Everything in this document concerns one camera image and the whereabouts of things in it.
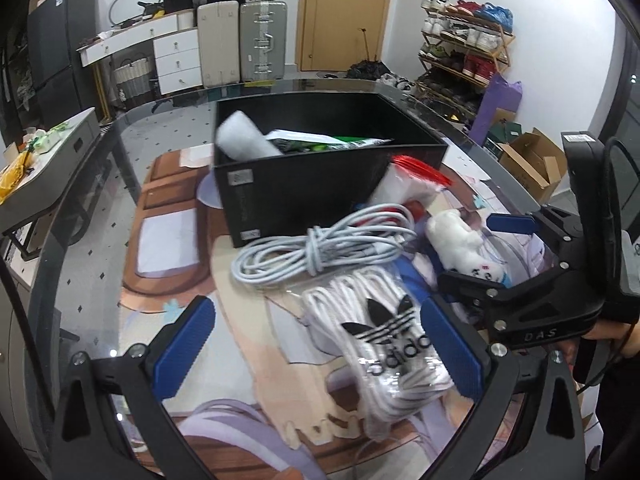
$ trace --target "dark gray refrigerator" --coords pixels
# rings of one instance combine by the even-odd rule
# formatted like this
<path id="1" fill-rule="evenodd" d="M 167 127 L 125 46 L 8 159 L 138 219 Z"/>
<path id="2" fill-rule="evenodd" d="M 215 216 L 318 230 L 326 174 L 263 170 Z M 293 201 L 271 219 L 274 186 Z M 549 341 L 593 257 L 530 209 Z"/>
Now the dark gray refrigerator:
<path id="1" fill-rule="evenodd" d="M 91 107 L 98 95 L 76 49 L 96 35 L 95 0 L 46 0 L 27 18 L 31 77 L 44 128 Z"/>

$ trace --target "blue gripper pad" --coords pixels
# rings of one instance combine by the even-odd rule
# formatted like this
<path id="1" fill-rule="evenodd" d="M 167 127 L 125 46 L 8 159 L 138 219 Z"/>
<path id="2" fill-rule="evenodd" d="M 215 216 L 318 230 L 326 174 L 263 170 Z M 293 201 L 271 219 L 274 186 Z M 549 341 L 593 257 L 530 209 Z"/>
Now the blue gripper pad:
<path id="1" fill-rule="evenodd" d="M 538 231 L 538 225 L 531 216 L 505 215 L 493 213 L 486 219 L 486 226 L 498 233 L 532 235 Z"/>
<path id="2" fill-rule="evenodd" d="M 482 365 L 447 315 L 433 301 L 429 285 L 411 261 L 400 256 L 394 264 L 404 286 L 420 304 L 420 322 L 433 343 L 456 388 L 464 397 L 478 402 L 484 391 Z"/>
<path id="3" fill-rule="evenodd" d="M 175 397 L 216 323 L 213 302 L 196 296 L 149 344 L 146 372 L 156 399 Z"/>

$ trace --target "wooden door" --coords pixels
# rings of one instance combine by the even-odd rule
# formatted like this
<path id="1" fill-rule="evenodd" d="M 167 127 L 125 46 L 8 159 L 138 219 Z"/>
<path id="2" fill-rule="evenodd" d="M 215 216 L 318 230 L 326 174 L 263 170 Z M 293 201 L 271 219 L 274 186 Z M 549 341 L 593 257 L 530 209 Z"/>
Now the wooden door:
<path id="1" fill-rule="evenodd" d="M 388 0 L 305 0 L 300 70 L 347 70 L 382 44 Z"/>

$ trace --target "white cable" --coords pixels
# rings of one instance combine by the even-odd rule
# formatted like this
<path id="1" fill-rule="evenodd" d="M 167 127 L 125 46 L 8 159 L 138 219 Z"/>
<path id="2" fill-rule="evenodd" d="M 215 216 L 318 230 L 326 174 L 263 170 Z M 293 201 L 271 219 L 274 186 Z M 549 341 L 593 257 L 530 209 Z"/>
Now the white cable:
<path id="1" fill-rule="evenodd" d="M 330 267 L 387 264 L 416 237 L 414 218 L 399 204 L 379 204 L 352 213 L 306 236 L 273 236 L 246 245 L 231 264 L 233 277 L 255 286 L 274 285 Z"/>
<path id="2" fill-rule="evenodd" d="M 385 425 L 415 413 L 452 386 L 433 346 L 421 348 L 419 354 L 405 359 L 402 365 L 385 365 L 391 348 L 397 351 L 408 341 L 426 337 L 417 321 L 415 306 L 398 314 L 398 306 L 406 295 L 392 275 L 379 266 L 337 276 L 328 286 L 315 286 L 302 294 L 312 319 L 337 344 L 358 378 L 366 425 L 380 430 L 375 436 L 370 434 L 371 438 L 385 438 L 384 428 L 388 429 Z M 369 299 L 386 308 L 393 321 L 383 326 L 372 323 Z M 370 330 L 362 333 L 362 338 L 351 335 L 343 326 L 349 322 L 369 326 Z M 378 334 L 380 340 L 376 341 L 372 334 Z M 389 338 L 392 343 L 385 343 Z"/>

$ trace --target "anime print mat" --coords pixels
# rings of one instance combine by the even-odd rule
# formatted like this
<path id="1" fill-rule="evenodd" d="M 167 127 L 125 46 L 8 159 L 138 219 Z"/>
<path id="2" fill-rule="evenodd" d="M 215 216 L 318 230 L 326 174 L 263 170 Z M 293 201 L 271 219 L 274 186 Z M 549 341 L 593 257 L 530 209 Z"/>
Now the anime print mat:
<path id="1" fill-rule="evenodd" d="M 450 390 L 370 441 L 358 412 L 355 379 L 343 357 L 317 348 L 301 307 L 284 290 L 263 294 L 236 286 L 232 246 L 209 174 L 212 147 L 169 152 L 154 162 L 129 239 L 120 296 L 119 351 L 149 343 L 197 294 L 215 304 L 216 326 L 177 396 L 164 406 L 221 480 L 419 478 L 446 446 L 472 402 Z M 543 268 L 536 237 L 495 235 L 484 227 L 507 209 L 461 150 L 449 149 L 442 171 L 454 182 L 428 209 L 458 208 L 485 238 L 483 251 L 506 264 L 519 283 Z M 424 220 L 417 231 L 424 232 Z M 428 283 L 433 270 L 424 236 L 407 257 Z M 508 438 L 520 407 L 514 398 L 492 457 Z M 126 406 L 121 406 L 127 413 Z M 124 427 L 143 465 L 151 455 L 132 421 Z"/>

